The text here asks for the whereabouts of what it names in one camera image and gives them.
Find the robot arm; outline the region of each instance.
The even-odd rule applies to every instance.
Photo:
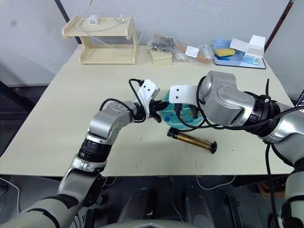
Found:
[[[213,123],[257,135],[264,142],[272,144],[280,159],[294,167],[286,182],[286,203],[282,207],[281,217],[285,228],[303,228],[304,113],[291,112],[275,119],[276,115],[290,107],[272,101],[268,92],[257,96],[239,91],[232,74],[210,71],[198,85],[199,104],[193,92],[197,86],[192,86],[190,93],[189,86],[191,85],[172,86],[169,101],[199,105]]]
[[[46,197],[14,219],[3,224],[2,228],[67,228],[82,207],[96,202],[104,179],[100,175],[106,166],[107,157],[119,131],[137,120],[153,117],[168,106],[168,103],[154,101],[159,88],[150,80],[141,82],[137,92],[140,101],[112,102],[106,109],[93,117],[84,142],[63,177],[56,196]]]

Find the blue tray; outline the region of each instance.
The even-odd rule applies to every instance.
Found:
[[[222,49],[222,48],[230,48],[231,39],[215,39],[213,42],[213,50],[215,49]],[[235,54],[232,56],[227,56],[228,60],[220,60],[214,54],[214,63],[216,65],[223,65],[223,66],[233,66],[233,67],[249,67],[249,68],[258,68],[258,69],[266,69],[266,65],[263,61],[260,61],[258,65],[253,65],[249,63],[243,62],[244,52],[236,50]]]
[[[167,92],[166,96],[163,98],[162,101],[169,101],[169,91]],[[169,126],[174,127],[176,129],[180,130],[189,130],[190,128],[186,127],[184,124],[182,124],[179,119],[177,118],[175,111],[174,111],[174,104],[169,103],[169,105],[159,111],[160,116],[162,117],[162,120]],[[183,104],[182,105],[182,111],[181,115],[183,118],[183,121],[185,121],[187,124],[190,124],[192,126],[197,126],[199,125],[204,117],[202,117],[201,113],[198,113],[198,118],[194,119],[193,118],[193,112],[190,109],[188,104]]]

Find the yellow sponge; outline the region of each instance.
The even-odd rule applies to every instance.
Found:
[[[216,49],[214,50],[214,53],[218,56],[218,57],[223,57],[223,56],[232,56],[235,54],[235,49],[232,48],[223,48],[223,49]]]

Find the blue plate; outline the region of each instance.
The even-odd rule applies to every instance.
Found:
[[[169,91],[167,92],[166,96],[163,98],[162,101],[169,102]],[[159,111],[160,116],[162,117],[162,120],[169,126],[180,129],[180,130],[188,130],[190,128],[186,127],[184,124],[182,124],[179,119],[177,118],[175,111],[174,111],[174,104],[169,103],[169,105]],[[198,112],[198,118],[194,119],[193,118],[193,111],[189,107],[189,104],[183,104],[182,105],[182,112],[181,116],[183,121],[186,123],[192,125],[192,126],[197,126],[203,121],[203,117],[200,113]]]

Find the label sticker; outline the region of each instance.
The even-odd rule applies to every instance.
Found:
[[[258,63],[260,62],[261,59],[262,59],[261,57],[258,57],[255,55],[250,55],[250,54],[246,53],[244,55],[243,62],[258,65]]]
[[[185,52],[185,55],[196,58],[198,56],[199,49],[192,46],[187,46],[187,50]]]

